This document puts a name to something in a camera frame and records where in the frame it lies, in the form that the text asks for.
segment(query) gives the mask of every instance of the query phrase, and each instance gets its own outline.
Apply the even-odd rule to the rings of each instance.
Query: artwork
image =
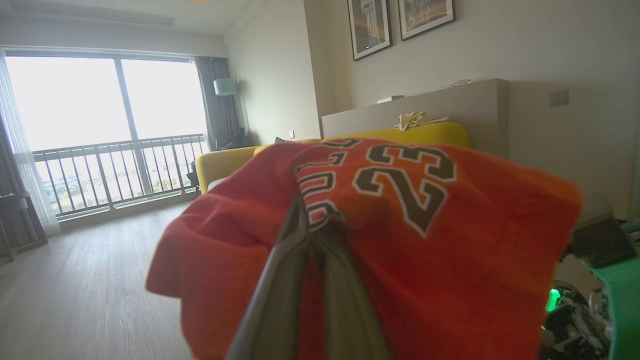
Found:
[[[389,0],[347,0],[353,59],[359,60],[392,45]]]
[[[402,41],[456,20],[454,0],[398,0]]]

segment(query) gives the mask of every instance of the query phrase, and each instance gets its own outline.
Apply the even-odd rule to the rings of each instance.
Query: sofa armrest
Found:
[[[202,192],[207,191],[211,181],[233,174],[244,163],[253,157],[257,146],[241,147],[240,149],[207,152],[196,159],[196,172]]]

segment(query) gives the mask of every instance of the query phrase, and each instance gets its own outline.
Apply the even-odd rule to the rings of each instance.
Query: yellow sofa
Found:
[[[467,131],[462,125],[455,122],[436,122],[428,125],[410,127],[406,131],[400,131],[398,129],[364,131],[362,133],[334,136],[322,141],[336,138],[383,139],[397,143],[425,145],[431,143],[450,143],[469,147]],[[320,140],[310,139],[301,140],[300,142],[320,142]],[[200,155],[196,159],[196,171],[202,191],[207,191],[209,184],[213,181],[230,176],[249,161],[250,158],[271,145],[272,144],[214,151]]]

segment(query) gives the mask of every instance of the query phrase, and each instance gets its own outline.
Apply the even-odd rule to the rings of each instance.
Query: red jersey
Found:
[[[167,227],[147,288],[182,299],[195,357],[224,358],[300,193],[311,228],[345,223],[398,360],[535,358],[578,189],[462,147],[363,139],[271,146]],[[298,352],[323,359],[322,281],[309,268]]]

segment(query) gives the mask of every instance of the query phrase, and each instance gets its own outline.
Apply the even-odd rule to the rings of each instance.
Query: lampshade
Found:
[[[233,95],[236,93],[236,84],[234,84],[233,79],[229,78],[215,79],[213,81],[213,88],[216,89],[216,95],[218,96]]]

